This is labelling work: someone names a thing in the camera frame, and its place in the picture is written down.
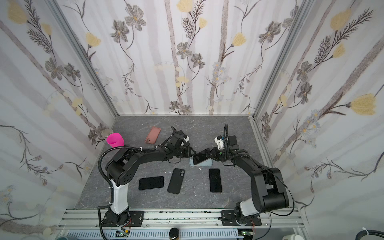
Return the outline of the pink silicone cup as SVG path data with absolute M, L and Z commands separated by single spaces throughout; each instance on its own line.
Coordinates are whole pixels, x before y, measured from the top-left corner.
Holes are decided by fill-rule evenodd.
M 125 144 L 125 141 L 121 134 L 119 133 L 112 133 L 107 137 L 107 143 L 112 147 L 122 147 Z

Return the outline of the black phone case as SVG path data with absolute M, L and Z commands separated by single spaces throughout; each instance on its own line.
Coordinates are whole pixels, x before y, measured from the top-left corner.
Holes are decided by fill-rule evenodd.
M 178 168 L 173 170 L 171 180 L 169 182 L 169 186 L 167 189 L 168 193 L 175 194 L 175 195 L 178 195 L 180 193 L 184 176 L 185 176 L 185 170 L 178 169 Z

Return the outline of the salmon pink phone case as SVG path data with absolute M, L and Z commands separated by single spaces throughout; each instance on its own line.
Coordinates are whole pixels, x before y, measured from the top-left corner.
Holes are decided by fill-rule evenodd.
M 155 144 L 157 141 L 158 136 L 160 135 L 161 128 L 159 127 L 152 127 L 150 132 L 148 133 L 145 143 L 147 144 Z

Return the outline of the black smartphone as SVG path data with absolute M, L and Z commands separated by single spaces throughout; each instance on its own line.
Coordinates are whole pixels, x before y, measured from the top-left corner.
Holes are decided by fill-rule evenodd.
M 193 156 L 193 164 L 194 166 L 197 166 L 198 164 L 208 160 L 209 158 L 210 158 L 210 149 L 207 148 Z
M 223 191 L 219 169 L 209 169 L 209 180 L 211 193 L 221 193 Z
M 164 176 L 142 178 L 139 180 L 139 191 L 164 187 Z

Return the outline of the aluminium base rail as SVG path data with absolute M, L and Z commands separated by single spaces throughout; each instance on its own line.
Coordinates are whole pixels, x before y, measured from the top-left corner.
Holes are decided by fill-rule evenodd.
M 228 221 L 234 213 L 230 209 L 131 209 L 129 227 L 139 230 L 170 229 L 218 229 L 218 228 L 293 228 L 303 229 L 305 224 L 299 212 L 294 210 L 289 216 L 288 210 L 277 211 L 277 215 L 259 214 L 245 226 Z M 97 210 L 66 210 L 58 224 L 59 230 L 90 229 L 98 230 Z

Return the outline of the light blue phone case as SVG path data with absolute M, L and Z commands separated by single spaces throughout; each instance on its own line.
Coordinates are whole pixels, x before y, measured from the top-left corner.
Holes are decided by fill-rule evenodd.
M 207 159 L 197 165 L 194 165 L 193 158 L 190 158 L 190 166 L 192 167 L 211 167 L 213 165 L 213 160 L 212 159 Z

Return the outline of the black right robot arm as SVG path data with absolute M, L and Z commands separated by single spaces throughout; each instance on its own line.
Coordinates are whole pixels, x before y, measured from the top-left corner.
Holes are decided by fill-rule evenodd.
M 235 218 L 239 224 L 246 224 L 260 213 L 289 207 L 290 200 L 281 171 L 260 164 L 244 149 L 240 149 L 236 136 L 229 135 L 229 126 L 224 126 L 223 135 L 215 139 L 217 147 L 209 156 L 226 167 L 241 168 L 251 180 L 251 197 L 238 202 Z

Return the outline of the black round knob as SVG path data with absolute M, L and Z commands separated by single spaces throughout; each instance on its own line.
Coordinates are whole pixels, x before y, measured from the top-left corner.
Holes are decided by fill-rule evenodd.
M 169 240 L 179 240 L 180 230 L 178 228 L 171 228 L 169 231 Z

